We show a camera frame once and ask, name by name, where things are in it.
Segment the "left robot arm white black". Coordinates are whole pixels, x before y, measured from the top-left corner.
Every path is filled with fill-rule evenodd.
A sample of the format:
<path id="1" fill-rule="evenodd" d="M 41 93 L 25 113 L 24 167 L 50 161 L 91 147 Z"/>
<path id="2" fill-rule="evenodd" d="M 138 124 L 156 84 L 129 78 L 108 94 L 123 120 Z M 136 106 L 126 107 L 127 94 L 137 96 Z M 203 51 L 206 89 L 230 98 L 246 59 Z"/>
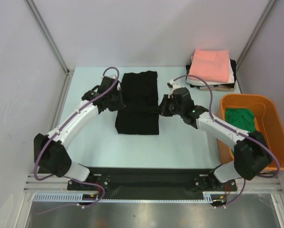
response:
<path id="1" fill-rule="evenodd" d="M 120 82 L 116 75 L 102 76 L 100 85 L 87 91 L 70 116 L 48 132 L 37 134 L 34 138 L 34 169 L 42 168 L 50 176 L 78 180 L 79 186 L 91 189 L 95 179 L 90 170 L 75 162 L 68 154 L 68 148 L 78 133 L 103 111 L 123 109 Z"/>

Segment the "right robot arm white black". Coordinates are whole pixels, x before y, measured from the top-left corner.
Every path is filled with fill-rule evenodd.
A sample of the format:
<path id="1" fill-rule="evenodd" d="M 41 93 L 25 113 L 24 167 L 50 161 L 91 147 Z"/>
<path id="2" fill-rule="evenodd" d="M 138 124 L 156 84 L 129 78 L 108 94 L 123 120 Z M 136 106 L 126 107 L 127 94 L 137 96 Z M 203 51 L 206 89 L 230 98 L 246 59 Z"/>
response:
<path id="1" fill-rule="evenodd" d="M 171 86 L 170 93 L 163 96 L 158 110 L 161 116 L 180 116 L 187 125 L 209 133 L 233 151 L 233 161 L 213 170 L 214 175 L 209 178 L 209 186 L 213 190 L 221 190 L 232 179 L 250 181 L 276 160 L 259 131 L 250 133 L 235 128 L 214 116 L 211 109 L 195 105 L 185 87 Z"/>

